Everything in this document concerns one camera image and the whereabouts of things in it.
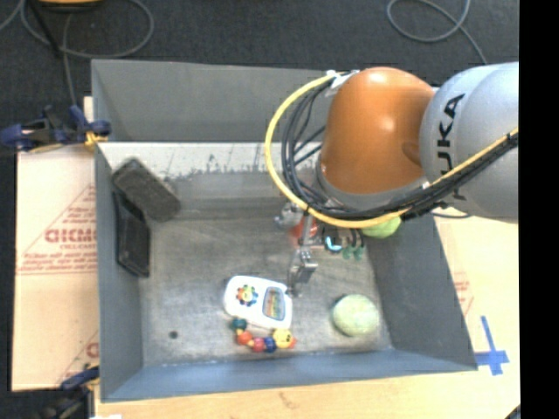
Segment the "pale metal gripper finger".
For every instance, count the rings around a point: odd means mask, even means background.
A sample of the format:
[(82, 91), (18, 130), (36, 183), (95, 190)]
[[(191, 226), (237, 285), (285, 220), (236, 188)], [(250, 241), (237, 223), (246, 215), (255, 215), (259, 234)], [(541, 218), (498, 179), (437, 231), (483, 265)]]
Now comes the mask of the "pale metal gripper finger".
[(298, 264), (291, 270), (291, 295), (298, 297), (300, 295), (300, 288), (308, 283), (314, 275), (318, 265), (311, 264)]
[(298, 265), (298, 264), (311, 264), (311, 254), (309, 251), (303, 251), (303, 250), (296, 250), (291, 258), (291, 262), (290, 265), (288, 266), (288, 270), (287, 270), (287, 280), (291, 281), (291, 270), (294, 266)]

